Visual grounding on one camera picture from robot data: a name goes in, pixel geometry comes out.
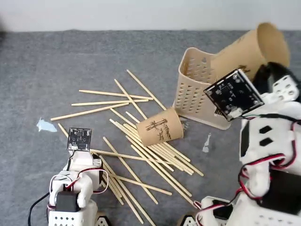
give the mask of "circuit board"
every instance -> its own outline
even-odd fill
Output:
[[[69,151],[90,151],[91,129],[70,128],[68,136]]]
[[[204,93],[227,121],[264,105],[259,92],[240,69],[215,82]]]

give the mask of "beige plastic basket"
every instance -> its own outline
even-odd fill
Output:
[[[178,115],[219,129],[231,125],[204,94],[204,89],[217,78],[210,68],[213,54],[188,48],[179,66],[179,79],[174,108]]]

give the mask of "brown paper cup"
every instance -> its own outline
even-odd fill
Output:
[[[236,68],[252,80],[261,65],[268,62],[288,67],[290,53],[283,34],[271,23],[261,23],[211,59],[218,79]]]
[[[181,121],[173,108],[138,123],[137,130],[144,146],[163,143],[184,136]]]

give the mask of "gray carpet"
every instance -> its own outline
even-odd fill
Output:
[[[147,95],[125,72],[130,69],[162,101],[171,106],[177,84],[177,68],[187,47],[215,53],[232,43],[244,32],[31,32],[1,35],[0,41],[0,225],[27,225],[30,205],[48,191],[49,180],[68,159],[66,138],[58,132],[38,132],[40,117],[51,117],[93,109],[71,107],[71,103],[119,100],[125,98],[79,93],[79,89],[120,92],[114,78],[131,94]],[[292,59],[291,69],[300,77],[301,32],[285,32]],[[161,109],[155,102],[140,103],[147,116]],[[117,109],[131,112],[141,119],[132,106]],[[65,128],[92,128],[91,146],[109,150],[101,137],[106,136],[120,153],[136,155],[124,135],[109,122],[122,122],[110,111],[61,120]],[[175,170],[174,177],[201,200],[207,195],[229,199],[238,187],[238,137],[236,121],[227,131],[189,121],[185,138],[172,142],[192,163],[202,170],[189,176]],[[209,133],[209,152],[202,147]],[[118,159],[105,157],[119,175],[131,178]],[[148,164],[126,162],[141,180],[173,192],[173,196],[152,192],[156,205],[135,185],[126,183],[158,226],[175,225],[180,215],[193,210],[173,188]],[[127,204],[121,206],[111,191],[94,196],[99,210],[113,225],[135,226],[139,221]],[[32,225],[45,226],[46,200],[32,212]]]

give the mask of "red wire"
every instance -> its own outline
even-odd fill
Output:
[[[66,189],[70,189],[78,180],[79,180],[79,175],[80,173],[83,173],[85,171],[89,171],[89,170],[102,170],[102,168],[87,168],[87,169],[83,169],[82,171],[80,171],[78,174],[77,174],[77,178],[71,183],[69,184]]]
[[[293,132],[294,132],[294,125],[296,123],[297,123],[297,121],[292,122],[292,124],[291,124],[291,131],[293,131]],[[261,199],[262,197],[253,197],[253,195],[251,194],[251,192],[249,191],[249,189],[246,187],[246,185],[240,179],[240,177],[249,178],[248,175],[247,175],[247,169],[245,168],[245,166],[247,166],[247,165],[253,166],[253,165],[265,162],[265,161],[270,161],[270,160],[282,157],[282,159],[279,160],[278,162],[276,162],[276,163],[274,162],[275,166],[271,166],[271,168],[273,168],[273,169],[285,169],[285,168],[291,166],[295,162],[295,160],[297,158],[297,147],[296,147],[296,140],[295,139],[292,141],[292,149],[293,149],[293,156],[292,156],[291,160],[288,163],[284,164],[284,165],[282,164],[285,161],[285,155],[283,153],[279,153],[279,154],[274,154],[274,155],[270,155],[270,156],[267,156],[267,157],[263,157],[263,158],[260,158],[258,160],[255,160],[253,162],[250,162],[250,163],[247,163],[247,164],[243,165],[243,167],[241,168],[241,170],[239,172],[239,175],[238,175],[238,182],[239,182],[240,188],[235,192],[235,197],[228,204],[215,204],[215,205],[211,205],[209,207],[201,209],[199,212],[210,210],[210,209],[213,209],[215,207],[228,206],[228,205],[230,205],[236,199],[237,195],[240,192],[244,192],[252,200]],[[198,209],[201,207],[201,205],[200,205],[200,203],[198,201],[194,201],[194,205]],[[198,222],[198,224],[200,226],[203,226],[198,218],[197,218],[197,222]]]

